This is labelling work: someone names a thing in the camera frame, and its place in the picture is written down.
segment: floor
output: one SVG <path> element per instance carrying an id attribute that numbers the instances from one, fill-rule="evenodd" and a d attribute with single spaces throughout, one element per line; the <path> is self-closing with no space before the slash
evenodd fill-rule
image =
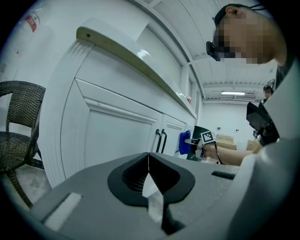
<path id="1" fill-rule="evenodd" d="M 45 193 L 51 190 L 46 173 L 42 169 L 23 165 L 16 170 L 16 175 L 21 187 L 33 204 L 36 203 L 37 200 L 40 199 Z M 28 210 L 29 208 L 18 195 L 6 175 L 1 176 L 1 182 L 11 200 Z"/>

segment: fluorescent light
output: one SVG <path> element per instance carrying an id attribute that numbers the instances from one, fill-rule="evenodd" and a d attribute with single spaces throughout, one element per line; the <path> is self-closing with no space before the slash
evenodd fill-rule
<path id="1" fill-rule="evenodd" d="M 222 94 L 224 94 L 224 95 L 245 95 L 244 92 L 224 92 L 224 91 L 222 91 Z"/>

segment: camera headset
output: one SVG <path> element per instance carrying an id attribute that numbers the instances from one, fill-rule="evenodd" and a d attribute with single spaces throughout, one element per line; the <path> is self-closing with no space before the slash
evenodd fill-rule
<path id="1" fill-rule="evenodd" d="M 248 7 L 242 4 L 228 4 L 221 8 L 221 10 L 217 13 L 217 15 L 213 18 L 215 22 L 216 28 L 218 28 L 218 25 L 220 24 L 223 17 L 226 15 L 226 8 L 228 6 L 233 7 L 245 7 L 249 8 L 254 11 L 263 11 L 266 10 L 264 7 L 259 9 L 253 9 L 255 7 L 261 6 L 261 4 L 256 4 L 254 6 Z M 218 41 L 218 46 L 215 45 L 214 40 L 213 42 L 206 42 L 206 53 L 211 56 L 216 61 L 221 61 L 221 58 L 235 58 L 235 53 L 230 52 L 229 47 L 224 46 L 224 41 Z"/>

